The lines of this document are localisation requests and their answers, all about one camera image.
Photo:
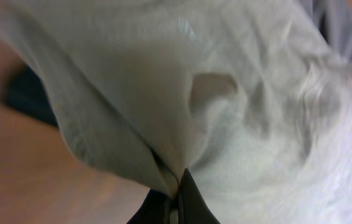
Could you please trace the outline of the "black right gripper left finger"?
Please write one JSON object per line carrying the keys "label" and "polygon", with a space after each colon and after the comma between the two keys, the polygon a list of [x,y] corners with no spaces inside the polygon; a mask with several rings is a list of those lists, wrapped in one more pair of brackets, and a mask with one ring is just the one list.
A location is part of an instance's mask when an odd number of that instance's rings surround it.
{"label": "black right gripper left finger", "polygon": [[171,199],[156,190],[150,190],[140,209],[127,224],[170,224]]}

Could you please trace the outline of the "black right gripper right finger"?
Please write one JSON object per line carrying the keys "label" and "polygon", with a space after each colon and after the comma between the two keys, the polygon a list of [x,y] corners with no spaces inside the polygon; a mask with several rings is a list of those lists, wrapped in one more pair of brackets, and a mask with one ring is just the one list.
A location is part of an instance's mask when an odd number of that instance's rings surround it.
{"label": "black right gripper right finger", "polygon": [[177,201],[179,224],[220,224],[207,207],[188,169],[184,170]]}

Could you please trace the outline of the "beige khaki shorts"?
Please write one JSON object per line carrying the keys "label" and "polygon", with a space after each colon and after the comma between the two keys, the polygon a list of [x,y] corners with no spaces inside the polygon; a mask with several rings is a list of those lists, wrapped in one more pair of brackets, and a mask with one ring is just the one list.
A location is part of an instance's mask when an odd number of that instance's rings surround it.
{"label": "beige khaki shorts", "polygon": [[69,150],[219,223],[352,223],[346,1],[0,1]]}

